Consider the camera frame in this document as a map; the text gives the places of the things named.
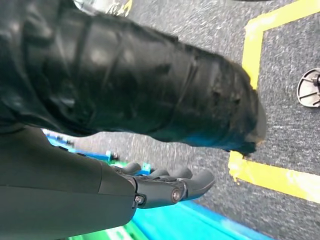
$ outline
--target robotic hand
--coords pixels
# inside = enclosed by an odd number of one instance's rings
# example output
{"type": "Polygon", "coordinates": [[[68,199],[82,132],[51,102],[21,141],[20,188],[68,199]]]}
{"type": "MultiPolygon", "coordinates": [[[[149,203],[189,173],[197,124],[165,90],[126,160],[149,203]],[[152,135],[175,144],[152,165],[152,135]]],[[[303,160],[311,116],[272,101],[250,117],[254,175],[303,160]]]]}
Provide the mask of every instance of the robotic hand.
{"type": "Polygon", "coordinates": [[[204,170],[195,177],[186,167],[172,174],[165,169],[157,169],[150,175],[133,176],[141,169],[139,164],[129,163],[125,168],[112,168],[134,186],[135,207],[140,209],[158,208],[199,198],[214,183],[214,177],[208,170],[204,170]]]}
{"type": "Polygon", "coordinates": [[[121,226],[137,208],[198,198],[214,181],[186,169],[136,176],[135,167],[53,147],[40,128],[131,132],[242,154],[266,136],[266,114],[249,76],[219,54],[122,17],[87,15],[72,0],[0,4],[0,239],[121,226]]]}

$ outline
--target screw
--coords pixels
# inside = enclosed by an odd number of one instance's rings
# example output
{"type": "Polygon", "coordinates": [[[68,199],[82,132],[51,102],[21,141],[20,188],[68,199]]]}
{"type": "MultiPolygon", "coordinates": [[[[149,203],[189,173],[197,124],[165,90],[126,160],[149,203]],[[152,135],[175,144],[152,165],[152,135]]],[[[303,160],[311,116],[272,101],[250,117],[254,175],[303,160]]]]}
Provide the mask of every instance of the screw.
{"type": "Polygon", "coordinates": [[[180,200],[180,197],[181,197],[180,191],[177,188],[174,189],[172,191],[171,197],[174,203],[177,203],[179,202],[179,200],[180,200]]]}
{"type": "Polygon", "coordinates": [[[143,204],[145,201],[145,199],[143,196],[136,196],[134,198],[134,202],[137,204],[143,204]]]}

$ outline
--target yellow floor marking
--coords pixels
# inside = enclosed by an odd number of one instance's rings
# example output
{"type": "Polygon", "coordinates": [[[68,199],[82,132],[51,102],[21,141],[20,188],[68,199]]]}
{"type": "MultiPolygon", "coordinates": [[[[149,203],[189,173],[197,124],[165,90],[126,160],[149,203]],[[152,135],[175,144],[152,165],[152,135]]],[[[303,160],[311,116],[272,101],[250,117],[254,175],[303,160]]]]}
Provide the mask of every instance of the yellow floor marking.
{"type": "MultiPolygon", "coordinates": [[[[245,27],[242,66],[250,75],[251,86],[254,89],[258,86],[264,31],[318,12],[320,0],[297,0],[250,20],[245,27]]],[[[235,181],[241,179],[320,204],[320,176],[318,175],[246,160],[238,152],[230,153],[228,167],[235,181]]]]}

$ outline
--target shiny metal object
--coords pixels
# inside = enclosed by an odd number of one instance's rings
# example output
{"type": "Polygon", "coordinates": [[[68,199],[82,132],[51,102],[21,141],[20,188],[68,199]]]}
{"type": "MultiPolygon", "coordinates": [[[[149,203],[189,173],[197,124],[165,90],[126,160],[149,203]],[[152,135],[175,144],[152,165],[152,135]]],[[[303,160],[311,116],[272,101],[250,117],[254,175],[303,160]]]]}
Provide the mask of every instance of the shiny metal object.
{"type": "Polygon", "coordinates": [[[320,107],[320,68],[313,68],[303,74],[297,89],[298,101],[309,108],[320,107]]]}
{"type": "Polygon", "coordinates": [[[179,189],[176,188],[172,191],[172,201],[174,203],[177,203],[181,199],[181,193],[179,189]]]}
{"type": "Polygon", "coordinates": [[[145,199],[143,196],[136,196],[134,198],[134,202],[137,204],[143,204],[145,201],[145,199]]]}

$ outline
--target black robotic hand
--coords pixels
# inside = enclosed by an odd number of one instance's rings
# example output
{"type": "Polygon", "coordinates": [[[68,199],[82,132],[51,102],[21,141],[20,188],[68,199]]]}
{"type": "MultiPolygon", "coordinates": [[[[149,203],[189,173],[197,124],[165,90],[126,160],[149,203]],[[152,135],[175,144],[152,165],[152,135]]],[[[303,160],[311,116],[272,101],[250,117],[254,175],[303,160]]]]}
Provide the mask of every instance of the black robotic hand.
{"type": "Polygon", "coordinates": [[[197,199],[210,190],[215,181],[214,176],[209,170],[193,176],[186,167],[172,174],[165,169],[157,169],[150,175],[136,175],[141,170],[138,163],[129,163],[124,168],[112,168],[134,186],[134,205],[140,209],[164,207],[197,199]]]}

